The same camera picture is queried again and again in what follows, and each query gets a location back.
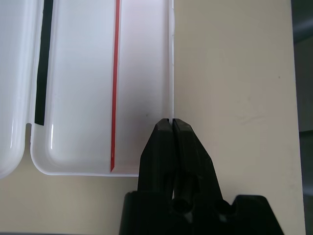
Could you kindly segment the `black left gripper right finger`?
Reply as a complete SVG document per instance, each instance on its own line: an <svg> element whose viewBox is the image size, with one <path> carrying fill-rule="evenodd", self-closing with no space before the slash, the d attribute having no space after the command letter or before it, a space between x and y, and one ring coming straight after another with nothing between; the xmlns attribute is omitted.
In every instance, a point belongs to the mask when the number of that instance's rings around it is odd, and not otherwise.
<svg viewBox="0 0 313 235"><path fill-rule="evenodd" d="M212 159L190 124L173 119L178 159L174 196L192 204L201 196L208 204L223 200Z"/></svg>

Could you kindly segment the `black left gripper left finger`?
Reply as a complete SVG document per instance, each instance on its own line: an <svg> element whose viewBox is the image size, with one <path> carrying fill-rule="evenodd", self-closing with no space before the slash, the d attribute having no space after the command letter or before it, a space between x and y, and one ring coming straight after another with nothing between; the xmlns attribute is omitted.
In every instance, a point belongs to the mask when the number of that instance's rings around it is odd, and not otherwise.
<svg viewBox="0 0 313 235"><path fill-rule="evenodd" d="M162 193L172 200L175 181L175 141L166 118L154 127L140 157L138 191Z"/></svg>

